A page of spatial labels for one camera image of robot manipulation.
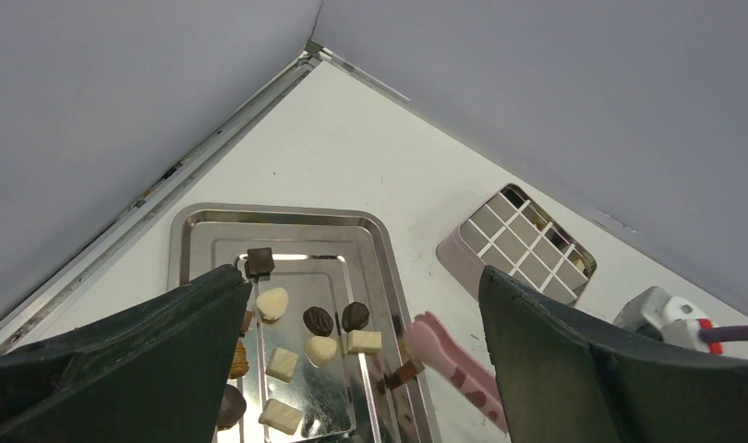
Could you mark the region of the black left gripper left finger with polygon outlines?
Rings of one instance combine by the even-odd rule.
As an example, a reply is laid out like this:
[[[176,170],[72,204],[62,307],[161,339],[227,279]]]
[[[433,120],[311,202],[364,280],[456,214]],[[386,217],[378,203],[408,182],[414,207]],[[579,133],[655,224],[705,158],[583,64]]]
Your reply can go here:
[[[0,442],[209,442],[252,286],[223,265],[0,355]]]

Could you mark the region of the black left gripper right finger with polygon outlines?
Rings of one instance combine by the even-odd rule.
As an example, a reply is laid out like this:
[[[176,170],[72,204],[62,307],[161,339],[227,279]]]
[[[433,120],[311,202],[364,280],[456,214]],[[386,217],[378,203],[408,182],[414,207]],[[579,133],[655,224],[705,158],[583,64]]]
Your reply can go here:
[[[478,302],[514,442],[748,442],[748,360],[618,328],[491,266]]]

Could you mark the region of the pink-tipped metal tweezers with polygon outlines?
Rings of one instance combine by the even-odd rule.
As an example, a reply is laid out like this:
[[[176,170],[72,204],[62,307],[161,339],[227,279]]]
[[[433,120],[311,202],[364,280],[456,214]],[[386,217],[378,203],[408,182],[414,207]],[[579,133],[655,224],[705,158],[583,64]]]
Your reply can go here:
[[[407,351],[444,377],[504,434],[509,433],[495,374],[461,347],[433,313],[418,314],[404,329]]]

